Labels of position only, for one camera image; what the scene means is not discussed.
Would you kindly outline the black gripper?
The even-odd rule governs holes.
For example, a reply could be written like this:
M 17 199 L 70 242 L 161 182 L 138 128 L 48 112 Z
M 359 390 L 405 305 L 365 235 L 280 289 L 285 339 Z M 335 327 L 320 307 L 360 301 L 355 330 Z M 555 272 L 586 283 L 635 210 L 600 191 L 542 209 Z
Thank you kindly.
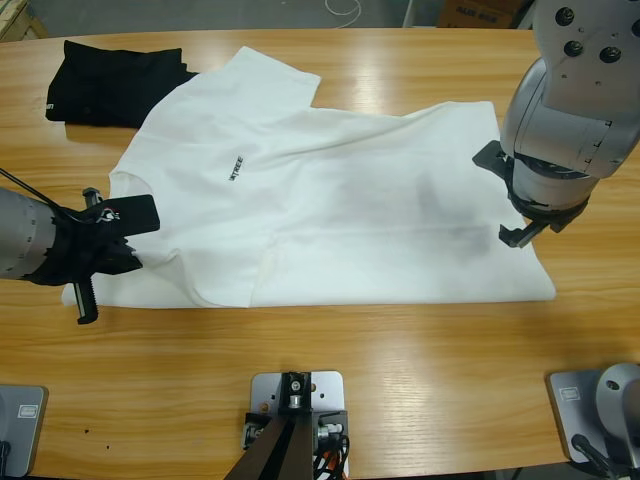
M 37 285 L 71 284 L 79 311 L 78 323 L 97 320 L 98 307 L 92 284 L 96 273 L 118 275 L 143 267 L 128 240 L 105 230 L 102 221 L 111 212 L 95 188 L 83 191 L 86 209 L 82 212 L 64 207 L 52 209 L 53 244 L 46 249 L 43 263 L 29 274 Z
M 566 209 L 543 210 L 532 201 L 524 200 L 515 193 L 512 173 L 505 179 L 505 184 L 511 204 L 518 213 L 529 220 L 525 228 L 511 230 L 504 225 L 500 226 L 499 239 L 511 248 L 524 248 L 546 228 L 550 228 L 555 233 L 561 232 L 585 210 L 590 199 L 587 197 L 578 205 Z

